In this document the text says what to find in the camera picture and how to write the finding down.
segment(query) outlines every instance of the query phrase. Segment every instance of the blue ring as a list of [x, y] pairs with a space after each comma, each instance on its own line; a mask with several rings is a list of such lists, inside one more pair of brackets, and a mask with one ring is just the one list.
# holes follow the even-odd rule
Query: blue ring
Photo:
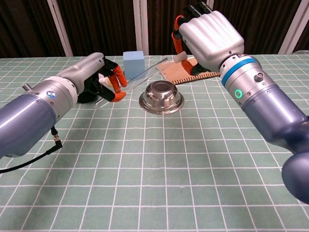
[[239, 69], [240, 67], [244, 66], [245, 64], [249, 64], [249, 63], [253, 63], [255, 62], [255, 59], [253, 58], [248, 58], [248, 59], [244, 59], [240, 62], [238, 62], [237, 64], [235, 64], [232, 68], [229, 69], [229, 71], [227, 71], [227, 73], [224, 75], [224, 77], [222, 78], [222, 85], [225, 86], [228, 78], [233, 74], [233, 72], [235, 72], [237, 69]]

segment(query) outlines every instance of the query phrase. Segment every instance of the dark brown curtain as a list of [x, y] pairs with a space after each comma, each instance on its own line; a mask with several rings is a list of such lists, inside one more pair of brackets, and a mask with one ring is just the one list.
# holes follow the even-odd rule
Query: dark brown curtain
[[304, 28], [303, 33], [295, 46], [294, 52], [299, 50], [309, 50], [309, 22]]
[[176, 54], [171, 34], [177, 16], [186, 5], [200, 0], [148, 0], [148, 38], [150, 55]]
[[0, 57], [64, 56], [45, 0], [0, 0]]
[[132, 0], [58, 0], [75, 56], [136, 50]]
[[245, 54], [277, 54], [301, 0], [215, 0], [245, 40]]

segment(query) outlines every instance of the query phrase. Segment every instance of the white robotic hand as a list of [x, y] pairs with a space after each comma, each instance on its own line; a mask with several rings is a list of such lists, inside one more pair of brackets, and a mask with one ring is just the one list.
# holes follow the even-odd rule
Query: white robotic hand
[[218, 72], [228, 57], [241, 55], [244, 51], [244, 39], [231, 23], [220, 12], [205, 10], [206, 5], [200, 4], [199, 11], [193, 7], [185, 8], [194, 18], [188, 21], [182, 15], [178, 16], [172, 34], [177, 53], [182, 51], [182, 39], [197, 59], [196, 67], [183, 63], [186, 71], [193, 75], [204, 71], [202, 68]]

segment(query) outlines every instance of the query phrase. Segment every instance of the blue logo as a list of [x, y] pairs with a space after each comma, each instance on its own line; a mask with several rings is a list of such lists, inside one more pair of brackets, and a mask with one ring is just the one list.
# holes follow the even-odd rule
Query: blue logo
[[55, 97], [56, 97], [56, 93], [53, 92], [53, 91], [47, 91], [46, 94], [47, 94], [47, 96], [50, 97], [50, 98], [55, 98]]

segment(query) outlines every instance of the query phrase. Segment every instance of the green led light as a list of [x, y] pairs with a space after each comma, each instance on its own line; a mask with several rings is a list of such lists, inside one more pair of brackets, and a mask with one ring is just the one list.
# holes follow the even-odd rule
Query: green led light
[[240, 89], [235, 90], [235, 97], [241, 98], [242, 97], [242, 91]]

